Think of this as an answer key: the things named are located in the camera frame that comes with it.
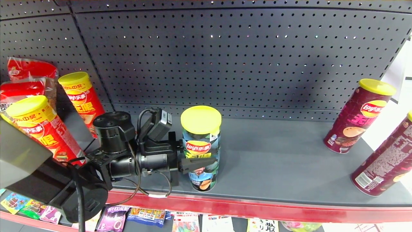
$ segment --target black cable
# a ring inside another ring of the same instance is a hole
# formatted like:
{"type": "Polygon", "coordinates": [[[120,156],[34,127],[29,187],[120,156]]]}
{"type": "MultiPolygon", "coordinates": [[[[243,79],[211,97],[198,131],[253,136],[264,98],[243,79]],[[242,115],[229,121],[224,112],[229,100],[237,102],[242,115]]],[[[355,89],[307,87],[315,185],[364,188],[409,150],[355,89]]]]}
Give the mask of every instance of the black cable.
{"type": "Polygon", "coordinates": [[[139,118],[137,119],[137,142],[139,142],[139,136],[140,136],[140,129],[141,129],[141,125],[142,125],[142,117],[146,112],[151,111],[152,109],[144,109],[142,112],[140,112],[139,114],[139,118]]]}
{"type": "Polygon", "coordinates": [[[82,184],[80,183],[79,179],[79,173],[77,173],[77,169],[70,163],[73,162],[73,160],[70,160],[69,162],[62,162],[66,163],[67,168],[70,169],[72,173],[72,178],[76,186],[76,193],[77,193],[77,203],[78,203],[78,214],[79,214],[79,232],[85,232],[86,231],[86,219],[85,219],[85,211],[84,211],[84,193],[83,193],[83,187],[82,184]]]}

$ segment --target lay's logo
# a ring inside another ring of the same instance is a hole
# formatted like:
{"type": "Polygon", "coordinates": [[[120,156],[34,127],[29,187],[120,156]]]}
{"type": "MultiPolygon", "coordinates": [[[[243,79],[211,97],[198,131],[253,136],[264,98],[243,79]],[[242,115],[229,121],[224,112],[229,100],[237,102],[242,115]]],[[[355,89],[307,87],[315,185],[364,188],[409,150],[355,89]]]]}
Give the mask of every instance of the lay's logo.
{"type": "Polygon", "coordinates": [[[386,106],[386,101],[375,100],[375,101],[370,101],[370,102],[363,104],[360,111],[365,117],[374,118],[374,117],[377,117],[381,113],[382,109],[385,106],[386,106]]]}

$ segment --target red snack bag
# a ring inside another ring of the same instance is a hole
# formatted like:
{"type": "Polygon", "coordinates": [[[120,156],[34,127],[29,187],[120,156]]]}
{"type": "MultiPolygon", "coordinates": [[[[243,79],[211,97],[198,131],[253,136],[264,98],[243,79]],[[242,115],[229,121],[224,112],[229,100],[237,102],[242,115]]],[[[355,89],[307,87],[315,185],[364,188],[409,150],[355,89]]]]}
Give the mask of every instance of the red snack bag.
{"type": "Polygon", "coordinates": [[[362,79],[343,107],[323,143],[337,153],[348,153],[375,121],[396,89],[379,80],[362,79]]]}
{"type": "Polygon", "coordinates": [[[55,79],[59,76],[59,72],[55,66],[35,59],[8,57],[7,71],[12,82],[46,78],[44,95],[49,99],[53,109],[56,110],[55,79]]]}
{"type": "Polygon", "coordinates": [[[412,111],[351,175],[353,184],[370,196],[379,196],[412,170],[412,111]]]}

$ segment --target lay's chip can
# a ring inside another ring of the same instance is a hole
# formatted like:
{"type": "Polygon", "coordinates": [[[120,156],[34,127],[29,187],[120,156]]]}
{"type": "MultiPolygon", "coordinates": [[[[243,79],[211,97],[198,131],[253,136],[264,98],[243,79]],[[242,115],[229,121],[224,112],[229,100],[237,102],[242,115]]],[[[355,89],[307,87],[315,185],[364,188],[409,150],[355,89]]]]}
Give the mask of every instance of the lay's chip can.
{"type": "Polygon", "coordinates": [[[332,151],[345,154],[375,121],[396,89],[385,82],[362,79],[343,107],[323,143],[332,151]]]}
{"type": "Polygon", "coordinates": [[[217,162],[189,173],[195,190],[207,192],[216,185],[220,160],[220,125],[222,115],[209,106],[186,109],[180,118],[186,158],[216,158],[217,162]]]}
{"type": "MultiPolygon", "coordinates": [[[[67,162],[84,156],[83,150],[45,96],[24,98],[9,106],[6,112],[19,128],[49,149],[56,160],[67,162]]],[[[84,160],[74,163],[81,165],[84,160]]]]}
{"type": "Polygon", "coordinates": [[[97,138],[93,120],[105,112],[91,85],[89,75],[86,72],[70,73],[60,77],[59,83],[83,119],[91,135],[97,138]]]}

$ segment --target gray metal shelf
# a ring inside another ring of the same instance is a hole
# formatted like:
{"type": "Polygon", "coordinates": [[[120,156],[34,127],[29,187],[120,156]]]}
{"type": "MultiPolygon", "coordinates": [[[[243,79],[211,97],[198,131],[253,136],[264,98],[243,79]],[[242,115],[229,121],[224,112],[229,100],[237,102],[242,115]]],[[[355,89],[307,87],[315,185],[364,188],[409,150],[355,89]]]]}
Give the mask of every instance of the gray metal shelf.
{"type": "MultiPolygon", "coordinates": [[[[180,119],[173,119],[171,131],[176,131],[179,139],[180,119]]],[[[325,122],[224,118],[216,186],[200,193],[181,175],[172,193],[320,206],[411,207],[412,196],[400,183],[379,197],[356,189],[349,175],[372,149],[360,140],[346,155],[330,151],[322,139],[331,126],[325,122]]],[[[97,147],[96,140],[90,149],[97,147]]],[[[142,178],[141,187],[166,192],[164,181],[149,176],[142,178]]],[[[124,181],[115,188],[133,189],[133,185],[124,181]]]]}

